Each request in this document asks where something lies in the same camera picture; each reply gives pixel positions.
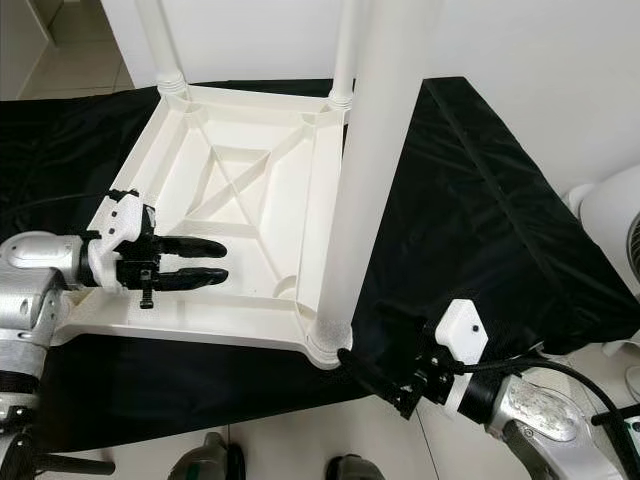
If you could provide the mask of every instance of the white fan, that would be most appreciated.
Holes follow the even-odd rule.
[[[590,190],[580,204],[580,221],[640,298],[640,165]],[[640,331],[629,340],[605,344],[603,351],[612,355],[626,342],[640,347]],[[633,398],[640,401],[640,365],[627,369],[625,380]]]

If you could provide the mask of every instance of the tiled floor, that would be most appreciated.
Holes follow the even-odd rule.
[[[599,345],[590,345],[561,359],[599,383],[620,406],[627,397],[623,374],[640,364],[640,349],[624,347],[605,357]],[[557,372],[532,370],[526,378],[560,391],[582,408],[586,416],[596,410],[585,390]],[[483,428],[458,417],[446,417],[426,400],[409,422],[374,397],[293,412],[217,429],[239,443],[247,457],[249,480],[322,480],[326,462],[353,452],[375,462],[387,480],[527,480],[529,475],[506,445]],[[85,458],[113,458],[117,480],[166,478],[180,456],[202,444],[208,430],[122,445],[105,451],[77,454]],[[614,463],[610,443],[600,427],[593,436]],[[42,479],[90,480],[93,477],[45,473]]]
[[[23,99],[85,97],[134,88],[99,0],[64,3],[49,31],[55,51],[36,69]]]

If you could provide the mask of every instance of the white wall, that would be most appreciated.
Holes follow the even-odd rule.
[[[102,1],[135,85],[153,84],[134,1]],[[164,5],[191,83],[332,73],[340,0]],[[466,76],[562,194],[640,163],[639,19],[637,0],[449,0],[427,76]]]
[[[0,99],[16,100],[49,39],[29,0],[0,0]]]
[[[640,2],[450,0],[435,74],[466,76],[559,193],[640,163]]]
[[[102,0],[136,87],[155,73],[134,0]],[[165,0],[189,83],[327,78],[333,70],[340,0]]]

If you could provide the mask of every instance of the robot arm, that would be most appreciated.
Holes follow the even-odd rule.
[[[623,477],[597,448],[588,420],[569,399],[499,371],[470,373],[487,342],[469,300],[454,300],[436,325],[422,329],[416,369],[406,384],[387,378],[349,350],[343,367],[371,393],[409,418],[422,397],[462,414],[504,441],[534,480],[613,480]]]
[[[219,258],[226,248],[200,238],[156,236],[155,211],[135,191],[111,191],[105,201],[111,215],[97,232],[28,232],[0,246],[0,467],[11,438],[35,413],[47,349],[58,320],[69,313],[64,290],[141,290],[140,308],[153,308],[153,290],[191,290],[228,276],[219,268],[161,273],[162,254]]]

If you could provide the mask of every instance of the black fabric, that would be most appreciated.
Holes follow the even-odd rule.
[[[212,84],[326,95],[328,81]],[[2,103],[0,215],[108,188],[155,108],[154,89]],[[81,230],[97,198],[2,217],[18,231]],[[505,125],[462,78],[424,83],[353,319],[355,350],[395,376],[416,332],[475,301],[485,359],[544,342],[565,353],[629,337],[640,307]],[[52,348],[37,431],[45,448],[97,448],[356,398],[341,369],[297,353],[81,336]]]

